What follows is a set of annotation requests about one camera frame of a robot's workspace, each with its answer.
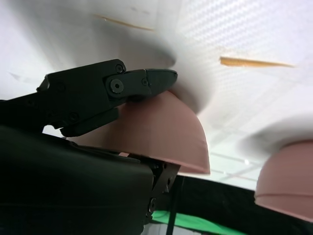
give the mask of wooden strip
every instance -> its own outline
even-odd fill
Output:
[[[117,21],[117,20],[114,20],[114,19],[111,19],[111,18],[108,18],[108,17],[105,17],[105,16],[98,15],[98,14],[94,14],[94,16],[98,17],[98,18],[101,18],[101,19],[104,19],[106,21],[110,21],[110,22],[113,22],[113,23],[117,23],[117,24],[126,26],[126,27],[138,28],[138,29],[147,30],[147,31],[154,31],[153,28],[146,28],[146,27],[141,27],[141,26],[133,25],[133,24],[130,24],[130,23],[122,22],[122,21]]]
[[[276,62],[267,62],[267,61],[257,61],[257,60],[247,60],[240,58],[231,58],[231,57],[220,57],[221,65],[234,66],[234,67],[289,67],[294,68],[293,65],[276,63]]]

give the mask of pink dome object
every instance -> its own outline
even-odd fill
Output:
[[[259,206],[313,222],[313,141],[283,147],[264,164],[255,191]]]
[[[202,125],[195,113],[172,93],[127,103],[119,111],[118,120],[69,140],[178,164],[180,172],[210,172]]]

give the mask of screw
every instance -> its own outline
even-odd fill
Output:
[[[123,67],[122,65],[117,65],[117,66],[115,67],[115,69],[116,69],[116,72],[117,72],[117,73],[122,73],[122,72],[124,72],[124,67]]]
[[[124,85],[122,81],[117,78],[111,81],[110,86],[111,90],[116,94],[119,94],[124,90]]]
[[[143,78],[143,79],[141,80],[141,83],[142,83],[144,86],[147,86],[147,85],[148,85],[148,81],[147,81],[145,78]]]
[[[149,212],[154,212],[156,209],[156,199],[152,198],[149,204]]]
[[[29,99],[27,101],[27,105],[30,106],[30,107],[34,107],[35,106],[35,102],[33,100]]]
[[[68,119],[72,122],[76,122],[79,119],[79,115],[77,113],[70,113]]]

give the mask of green mat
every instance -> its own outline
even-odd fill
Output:
[[[153,220],[160,223],[167,224],[169,217],[170,213],[168,211],[155,211],[153,213]],[[176,214],[175,225],[191,230],[210,232],[221,235],[245,235],[244,233],[224,227],[216,223],[212,223],[205,219],[180,213]]]

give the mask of black fabric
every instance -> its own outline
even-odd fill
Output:
[[[170,194],[164,195],[157,210],[168,210],[169,203]],[[255,205],[251,190],[190,177],[184,180],[177,212],[249,235],[313,235],[313,224]]]

